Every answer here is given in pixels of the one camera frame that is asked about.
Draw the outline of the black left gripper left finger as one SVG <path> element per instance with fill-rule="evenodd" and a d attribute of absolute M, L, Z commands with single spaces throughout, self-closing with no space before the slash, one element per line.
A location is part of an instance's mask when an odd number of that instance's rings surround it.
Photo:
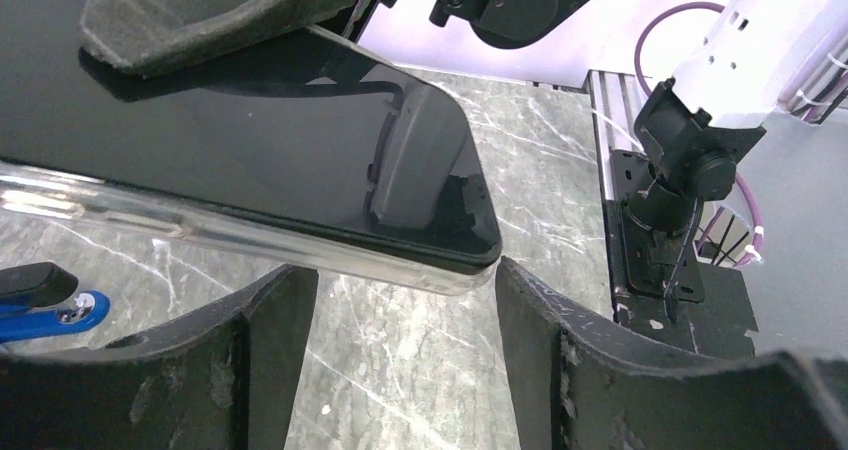
<path fill-rule="evenodd" d="M 319 276 L 281 266 L 98 349 L 1 359 L 5 449 L 281 449 Z"/>

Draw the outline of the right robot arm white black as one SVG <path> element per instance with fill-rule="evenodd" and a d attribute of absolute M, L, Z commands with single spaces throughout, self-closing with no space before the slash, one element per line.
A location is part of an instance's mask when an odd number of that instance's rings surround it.
<path fill-rule="evenodd" d="M 87 0 L 84 51 L 117 71 L 154 77 L 230 54 L 375 0 Z M 589 0 L 438 0 L 487 44 L 521 48 Z M 752 129 L 774 109 L 811 124 L 847 97 L 847 0 L 730 0 L 701 48 L 649 94 L 638 118 L 652 133 L 662 100 L 714 127 Z"/>

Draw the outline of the clear transparent phone case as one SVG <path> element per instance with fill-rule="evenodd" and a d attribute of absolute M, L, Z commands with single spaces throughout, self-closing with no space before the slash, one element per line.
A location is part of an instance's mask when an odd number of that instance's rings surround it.
<path fill-rule="evenodd" d="M 1 164 L 1 207 L 34 218 L 76 220 L 216 250 L 455 296 L 486 285 L 496 266 L 471 274 L 226 216 L 186 199 L 131 190 L 39 167 Z"/>

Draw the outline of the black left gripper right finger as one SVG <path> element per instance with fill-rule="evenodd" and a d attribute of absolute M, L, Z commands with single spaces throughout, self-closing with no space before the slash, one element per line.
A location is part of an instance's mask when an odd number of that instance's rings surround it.
<path fill-rule="evenodd" d="M 524 449 L 843 449 L 847 362 L 811 351 L 724 360 L 595 313 L 512 259 L 495 280 Z"/>

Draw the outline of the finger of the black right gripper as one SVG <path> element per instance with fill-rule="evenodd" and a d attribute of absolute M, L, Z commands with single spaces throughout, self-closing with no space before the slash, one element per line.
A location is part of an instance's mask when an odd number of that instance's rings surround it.
<path fill-rule="evenodd" d="M 79 31 L 96 60 L 154 77 L 318 24 L 349 36 L 377 1 L 86 0 Z"/>

